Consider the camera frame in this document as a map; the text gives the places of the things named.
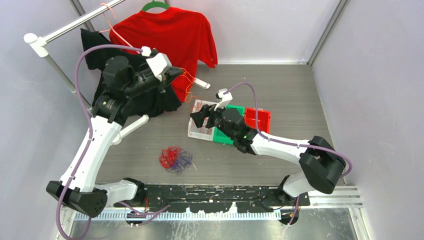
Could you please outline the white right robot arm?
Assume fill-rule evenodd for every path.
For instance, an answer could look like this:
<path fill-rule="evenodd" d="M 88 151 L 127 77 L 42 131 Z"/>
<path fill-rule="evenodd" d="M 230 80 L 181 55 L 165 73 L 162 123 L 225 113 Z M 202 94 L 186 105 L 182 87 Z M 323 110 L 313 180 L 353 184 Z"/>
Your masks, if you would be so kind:
<path fill-rule="evenodd" d="M 299 165 L 301 172 L 286 176 L 278 187 L 277 198 L 286 206 L 309 191 L 332 194 L 347 165 L 324 138 L 294 140 L 263 133 L 248 126 L 234 108 L 205 104 L 190 117 L 198 128 L 223 132 L 244 154 L 271 156 Z"/>

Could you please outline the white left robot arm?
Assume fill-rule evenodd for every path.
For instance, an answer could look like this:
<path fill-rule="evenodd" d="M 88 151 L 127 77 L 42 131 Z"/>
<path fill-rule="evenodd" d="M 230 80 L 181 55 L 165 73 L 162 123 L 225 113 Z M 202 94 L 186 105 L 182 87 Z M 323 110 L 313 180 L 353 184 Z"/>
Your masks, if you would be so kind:
<path fill-rule="evenodd" d="M 163 53 L 148 57 L 138 68 L 124 56 L 110 58 L 102 71 L 104 91 L 88 118 L 85 141 L 60 180 L 50 181 L 46 191 L 61 206 L 91 218 L 116 203 L 141 206 L 146 200 L 143 182 L 126 177 L 97 184 L 97 175 L 109 148 L 130 133 L 126 121 L 135 105 L 133 99 L 150 90 L 164 92 L 182 73 Z"/>

